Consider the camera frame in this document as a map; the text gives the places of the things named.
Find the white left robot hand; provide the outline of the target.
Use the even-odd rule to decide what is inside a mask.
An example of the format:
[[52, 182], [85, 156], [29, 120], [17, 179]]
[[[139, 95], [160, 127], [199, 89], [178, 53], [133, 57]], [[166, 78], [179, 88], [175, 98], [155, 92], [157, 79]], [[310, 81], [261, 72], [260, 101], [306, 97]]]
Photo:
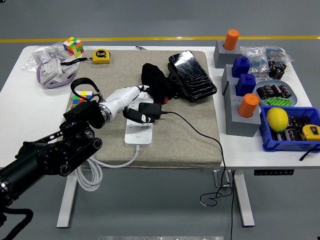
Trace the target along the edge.
[[149, 86], [131, 86], [117, 89], [106, 100], [99, 103], [99, 109], [102, 113], [105, 123], [115, 119], [117, 113], [122, 112], [123, 116], [139, 124], [154, 123], [155, 120], [145, 114], [128, 108], [128, 105], [135, 100], [141, 92], [146, 92]]

